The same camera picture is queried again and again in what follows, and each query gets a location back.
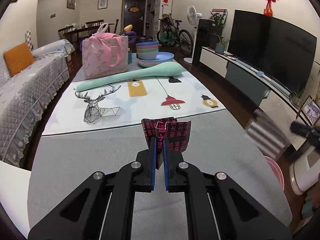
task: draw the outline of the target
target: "fan head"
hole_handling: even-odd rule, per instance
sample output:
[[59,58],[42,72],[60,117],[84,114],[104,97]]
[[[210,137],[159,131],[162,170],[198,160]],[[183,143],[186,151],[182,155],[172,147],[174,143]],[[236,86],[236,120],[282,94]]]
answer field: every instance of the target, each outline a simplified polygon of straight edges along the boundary
[[191,25],[196,25],[197,20],[202,18],[201,13],[197,13],[194,6],[188,7],[188,21]]

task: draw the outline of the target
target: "deer illustration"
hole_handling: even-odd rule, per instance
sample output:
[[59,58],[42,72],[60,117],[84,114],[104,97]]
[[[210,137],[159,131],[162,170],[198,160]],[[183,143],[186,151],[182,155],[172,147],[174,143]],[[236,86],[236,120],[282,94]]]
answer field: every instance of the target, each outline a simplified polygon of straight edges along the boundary
[[87,109],[84,114],[84,122],[90,124],[97,124],[101,121],[101,123],[105,124],[111,119],[119,119],[121,117],[121,107],[113,107],[113,108],[101,108],[98,106],[98,102],[105,99],[107,95],[113,94],[119,90],[121,86],[119,86],[116,90],[112,87],[112,90],[107,92],[104,90],[104,93],[96,99],[91,99],[88,96],[88,92],[82,96],[79,92],[78,94],[75,92],[77,98],[84,99],[86,103],[89,103]]

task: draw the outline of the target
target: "standing fan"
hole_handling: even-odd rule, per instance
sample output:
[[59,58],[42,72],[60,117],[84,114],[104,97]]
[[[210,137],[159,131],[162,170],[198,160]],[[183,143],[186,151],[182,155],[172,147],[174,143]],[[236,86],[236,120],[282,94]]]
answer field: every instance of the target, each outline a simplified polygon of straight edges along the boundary
[[[197,13],[196,8],[194,6],[188,7],[188,21],[192,26],[197,25],[199,19],[201,18],[202,18],[202,14]],[[195,41],[193,43],[192,58],[186,57],[183,59],[185,62],[188,62],[190,64],[192,63],[193,54],[195,53],[196,39],[197,39],[197,27],[195,27]]]

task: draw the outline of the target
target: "gray tablecloth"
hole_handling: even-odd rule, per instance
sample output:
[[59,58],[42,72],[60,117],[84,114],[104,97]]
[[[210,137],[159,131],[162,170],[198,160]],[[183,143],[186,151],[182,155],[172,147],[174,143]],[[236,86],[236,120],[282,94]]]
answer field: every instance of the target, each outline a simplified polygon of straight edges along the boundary
[[[289,225],[292,214],[276,177],[228,110],[180,120],[192,121],[185,161],[202,172],[224,171]],[[118,171],[146,148],[141,125],[42,137],[29,184],[30,227],[92,173]],[[188,239],[184,194],[167,193],[163,173],[163,168],[156,172],[154,192],[135,196],[132,239]]]
[[[137,54],[132,53],[132,63],[128,65],[128,72],[134,71],[134,70],[139,70],[139,69],[144,69],[144,67],[141,67],[140,65],[138,65]],[[83,68],[80,68],[80,70],[78,71],[78,73],[76,74],[76,76],[72,80],[72,82],[83,81],[83,80],[87,80],[87,78],[84,75]]]

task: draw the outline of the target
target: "flat screen tv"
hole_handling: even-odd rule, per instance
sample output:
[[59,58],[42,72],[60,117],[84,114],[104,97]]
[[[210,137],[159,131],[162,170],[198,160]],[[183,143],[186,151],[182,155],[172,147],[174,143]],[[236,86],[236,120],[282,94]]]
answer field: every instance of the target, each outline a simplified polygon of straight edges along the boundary
[[307,84],[317,38],[283,20],[236,10],[228,52],[289,91]]

